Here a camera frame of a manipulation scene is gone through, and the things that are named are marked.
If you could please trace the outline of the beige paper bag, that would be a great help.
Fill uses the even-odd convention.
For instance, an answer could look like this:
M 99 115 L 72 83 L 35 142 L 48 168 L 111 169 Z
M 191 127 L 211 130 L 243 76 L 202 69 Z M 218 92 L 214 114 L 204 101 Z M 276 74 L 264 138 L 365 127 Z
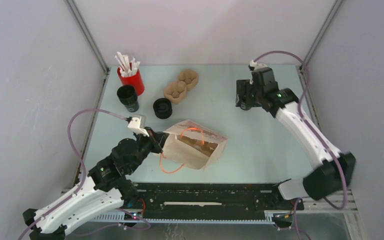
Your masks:
M 168 136 L 165 140 L 162 157 L 181 164 L 186 168 L 195 170 L 204 170 L 209 165 L 216 163 L 221 158 L 228 142 L 226 136 L 192 120 L 178 122 L 163 132 L 168 134 Z M 208 157 L 178 140 L 180 136 L 217 143 L 218 147 L 213 154 Z

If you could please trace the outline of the single brown pulp carrier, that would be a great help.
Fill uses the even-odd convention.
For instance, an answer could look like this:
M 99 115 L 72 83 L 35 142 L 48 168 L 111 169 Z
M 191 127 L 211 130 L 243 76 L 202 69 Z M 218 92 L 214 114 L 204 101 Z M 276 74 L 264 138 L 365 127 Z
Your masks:
M 187 136 L 179 136 L 178 140 L 210 157 L 218 147 L 217 143 L 194 139 Z

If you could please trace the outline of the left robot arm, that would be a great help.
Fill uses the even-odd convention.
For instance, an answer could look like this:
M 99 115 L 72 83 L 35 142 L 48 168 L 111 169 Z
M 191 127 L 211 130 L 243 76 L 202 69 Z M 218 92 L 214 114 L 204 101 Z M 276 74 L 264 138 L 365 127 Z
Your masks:
M 91 168 L 84 181 L 42 209 L 29 208 L 23 219 L 32 240 L 63 240 L 75 229 L 107 211 L 133 208 L 139 192 L 127 179 L 150 153 L 160 154 L 168 133 L 146 127 L 148 135 L 122 139 L 111 153 Z

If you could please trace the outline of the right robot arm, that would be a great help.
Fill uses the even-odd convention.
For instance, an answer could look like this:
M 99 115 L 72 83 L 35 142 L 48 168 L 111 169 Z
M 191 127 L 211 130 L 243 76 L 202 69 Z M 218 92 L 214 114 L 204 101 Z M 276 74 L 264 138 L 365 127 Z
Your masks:
M 347 190 L 354 173 L 356 158 L 331 144 L 308 119 L 299 106 L 299 98 L 289 89 L 279 89 L 274 71 L 265 64 L 251 66 L 251 79 L 236 81 L 236 107 L 244 111 L 262 108 L 295 137 L 309 159 L 313 171 L 299 179 L 276 184 L 271 204 L 284 209 L 292 199 L 310 197 L 320 200 L 340 190 Z

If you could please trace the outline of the black paper coffee cup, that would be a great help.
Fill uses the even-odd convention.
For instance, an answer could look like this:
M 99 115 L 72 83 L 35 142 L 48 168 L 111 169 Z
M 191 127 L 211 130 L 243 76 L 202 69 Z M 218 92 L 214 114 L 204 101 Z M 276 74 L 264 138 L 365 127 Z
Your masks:
M 251 109 L 251 107 L 249 105 L 245 104 L 244 102 L 242 102 L 240 105 L 240 109 L 244 110 L 244 111 L 249 111 Z

